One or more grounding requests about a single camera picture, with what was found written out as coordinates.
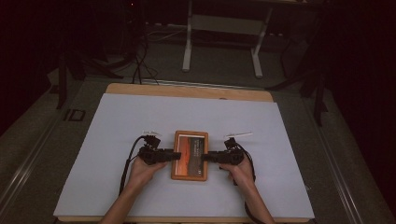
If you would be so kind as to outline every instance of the wire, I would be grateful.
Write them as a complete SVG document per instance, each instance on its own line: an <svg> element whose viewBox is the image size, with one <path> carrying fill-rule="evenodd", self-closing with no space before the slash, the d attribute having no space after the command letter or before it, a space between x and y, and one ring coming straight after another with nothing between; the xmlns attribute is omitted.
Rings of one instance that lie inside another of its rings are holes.
<svg viewBox="0 0 396 224"><path fill-rule="evenodd" d="M119 196L120 196L120 194L122 193L123 188L124 188L124 185L125 185L125 179L126 179L126 174L128 173L129 164L131 163L131 161L133 161L133 160L136 158L136 156L134 156L134 157L132 158L132 154L134 153L134 148L136 147L137 142L138 142L140 139L142 139L142 138L144 138L143 135L140 136L140 137L138 137L138 138L134 141L134 144L133 144L133 146L132 146L132 148L131 148L131 152L129 153L128 159L127 159L126 162L125 162L124 171L123 171L123 173L122 173L121 182L120 182Z"/></svg>
<svg viewBox="0 0 396 224"><path fill-rule="evenodd" d="M53 220L52 224L56 224L56 223L58 223L58 221L59 221L59 218L56 217L56 218Z"/></svg>
<svg viewBox="0 0 396 224"><path fill-rule="evenodd" d="M149 40L149 41L150 41L150 42L157 42L157 41L165 40L166 38L169 38L169 37L171 37L171 36L173 36L173 35L178 35L178 34L180 34L180 33L182 33L182 32L186 32L186 31L187 31L187 30L180 30L180 31L174 32L174 33L172 33L172 34L170 34L170 35L166 35L166 36L164 36L164 37L161 37L161 38L158 38L158 39Z"/></svg>
<svg viewBox="0 0 396 224"><path fill-rule="evenodd" d="M138 74L138 76L139 76L139 82L140 82L140 84L142 84L142 77L141 77L141 75L140 75L140 65L141 65L142 62L145 60L146 55L147 55L147 53L148 53L148 49L147 49L147 47L146 47L145 45L143 45L142 43L140 43L140 45L143 46L145 52L144 52L143 57L141 58L140 61L139 61L138 56L137 56L137 53L136 53L136 57L135 57L135 58L136 58L136 61L137 61L137 67L136 67L136 69L134 70L134 75L133 75L133 77L132 77L132 84L134 84L134 78L136 77L136 74Z"/></svg>
<svg viewBox="0 0 396 224"><path fill-rule="evenodd" d="M251 166L251 172L253 174L253 181L256 180L256 173L254 171L254 165L253 165L253 159L250 156L250 153L248 153L241 145L239 145L238 143L236 143L236 145L238 147L240 147L240 149L242 149L244 151L244 153L247 155L247 159L250 162L250 166ZM245 203L245 211L247 212L248 217L256 224L265 224L264 222L260 221L259 219L257 219L256 217L254 217L250 210L248 209L248 205Z"/></svg>
<svg viewBox="0 0 396 224"><path fill-rule="evenodd" d="M174 31L165 31L165 30L161 30L161 31L152 31L150 33L148 33L148 35L153 35L153 34L172 34Z"/></svg>
<svg viewBox="0 0 396 224"><path fill-rule="evenodd" d="M154 68L150 68L146 65L146 63L143 61L143 59L141 60L143 66L146 68L146 71L148 72L148 77L142 77L142 78L152 78L154 79L154 81L157 83L157 85L160 85L160 83L158 82L157 78L155 78L156 76L158 76L158 71L155 70Z"/></svg>

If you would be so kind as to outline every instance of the white board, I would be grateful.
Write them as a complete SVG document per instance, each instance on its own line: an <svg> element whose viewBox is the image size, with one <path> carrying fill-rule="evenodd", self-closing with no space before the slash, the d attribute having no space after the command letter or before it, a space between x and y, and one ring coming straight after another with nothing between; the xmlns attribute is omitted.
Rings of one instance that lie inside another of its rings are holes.
<svg viewBox="0 0 396 224"><path fill-rule="evenodd" d="M160 133L173 148L176 130L207 132L209 150L236 137L254 160L256 185L274 217L313 218L311 204L276 103L104 94L54 211L56 217L103 216L118 196L134 140ZM143 146L137 144L134 155ZM133 217L245 217L244 201L227 172L209 163L206 182L171 179L171 163L138 197Z"/></svg>

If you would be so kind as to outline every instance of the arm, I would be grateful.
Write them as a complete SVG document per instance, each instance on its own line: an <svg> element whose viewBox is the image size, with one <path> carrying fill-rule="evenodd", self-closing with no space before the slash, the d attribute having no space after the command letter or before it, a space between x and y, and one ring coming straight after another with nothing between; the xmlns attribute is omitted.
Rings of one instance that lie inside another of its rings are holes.
<svg viewBox="0 0 396 224"><path fill-rule="evenodd" d="M111 205L99 223L122 223L131 210L132 205L134 205L137 196L143 190L143 187L147 185L155 172L164 166L166 166L166 162L147 165L139 157L136 157L134 163L131 165L128 183L119 198Z"/></svg>
<svg viewBox="0 0 396 224"><path fill-rule="evenodd" d="M262 200L262 196L254 184L253 173L248 158L245 156L238 165L220 164L219 167L230 172L229 178L235 180L240 188L250 213L265 224L275 224L274 219Z"/></svg>

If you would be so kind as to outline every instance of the black device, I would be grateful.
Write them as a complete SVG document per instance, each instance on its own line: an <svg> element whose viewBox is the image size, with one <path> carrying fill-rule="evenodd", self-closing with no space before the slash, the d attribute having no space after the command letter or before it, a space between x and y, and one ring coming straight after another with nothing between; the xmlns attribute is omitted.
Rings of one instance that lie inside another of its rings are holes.
<svg viewBox="0 0 396 224"><path fill-rule="evenodd" d="M173 149L157 148L161 140L153 135L144 137L146 144L139 149L139 156L147 165L157 162L180 160L181 153Z"/></svg>
<svg viewBox="0 0 396 224"><path fill-rule="evenodd" d="M244 159L244 149L236 143L235 139L231 137L224 142L227 148L224 151L208 151L207 154L202 155L204 161L213 161L218 163L230 163L237 165Z"/></svg>

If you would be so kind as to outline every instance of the wooden table edge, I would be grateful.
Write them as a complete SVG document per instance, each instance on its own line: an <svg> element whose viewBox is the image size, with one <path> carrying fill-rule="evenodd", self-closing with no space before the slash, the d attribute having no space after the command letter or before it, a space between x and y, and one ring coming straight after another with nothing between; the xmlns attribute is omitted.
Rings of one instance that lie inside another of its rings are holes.
<svg viewBox="0 0 396 224"><path fill-rule="evenodd" d="M62 222L96 222L102 217L57 217ZM307 217L275 217L276 223L305 223L310 218ZM248 217L127 217L125 222L148 222L148 223L249 223Z"/></svg>
<svg viewBox="0 0 396 224"><path fill-rule="evenodd" d="M271 93L268 91L232 90L232 89L208 88L208 87L135 85L135 84L124 84L124 83L109 84L107 86L106 93L260 101L260 102L274 101Z"/></svg>

